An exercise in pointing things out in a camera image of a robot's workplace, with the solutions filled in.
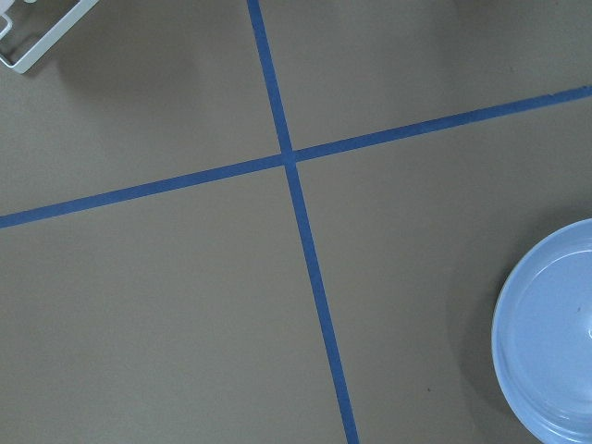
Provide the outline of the blue round plate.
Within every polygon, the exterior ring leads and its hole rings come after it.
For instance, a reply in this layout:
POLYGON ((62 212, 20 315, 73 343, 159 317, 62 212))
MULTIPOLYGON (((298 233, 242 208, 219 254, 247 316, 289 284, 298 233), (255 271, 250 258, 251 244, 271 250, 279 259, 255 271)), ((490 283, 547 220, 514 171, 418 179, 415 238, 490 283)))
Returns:
POLYGON ((491 354, 499 387, 543 443, 591 440, 591 222, 536 244, 496 302, 491 354))

